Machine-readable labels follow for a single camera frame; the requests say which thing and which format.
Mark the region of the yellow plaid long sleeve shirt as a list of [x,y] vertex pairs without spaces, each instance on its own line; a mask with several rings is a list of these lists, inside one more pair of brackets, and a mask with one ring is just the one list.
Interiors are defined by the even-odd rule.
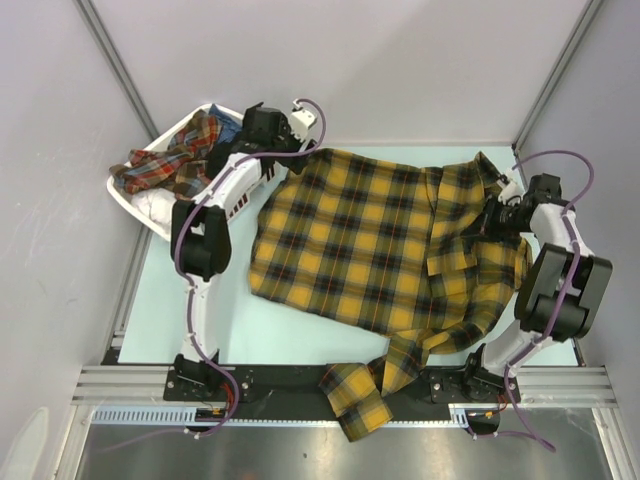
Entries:
[[431,355],[482,340],[521,287],[529,243],[470,230],[498,181],[483,153],[415,167],[320,149],[259,212],[251,292],[388,341],[382,356],[331,364],[320,380],[348,440],[390,422],[388,398]]

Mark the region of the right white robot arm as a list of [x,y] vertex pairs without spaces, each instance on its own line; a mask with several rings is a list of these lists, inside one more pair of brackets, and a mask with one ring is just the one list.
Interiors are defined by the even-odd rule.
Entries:
[[613,272],[585,245],[558,177],[536,175],[526,190],[508,178],[501,186],[465,236],[506,241],[531,233],[540,250],[518,289],[512,324],[466,360],[461,388],[473,401],[509,392],[519,368],[541,350],[584,337]]

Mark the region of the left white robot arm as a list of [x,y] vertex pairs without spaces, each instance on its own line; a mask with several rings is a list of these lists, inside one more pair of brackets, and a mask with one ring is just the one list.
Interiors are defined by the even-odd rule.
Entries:
[[186,335],[169,389],[186,386],[207,400],[231,386],[215,362],[218,347],[207,335],[208,303],[232,257],[229,223],[248,205],[251,192],[274,177],[276,165],[302,171],[322,142],[310,137],[315,126],[324,128],[326,116],[310,99],[294,100],[290,113],[263,104],[248,108],[239,131],[216,142],[207,154],[209,185],[193,199],[174,204],[170,252],[177,274],[187,283],[187,300]]

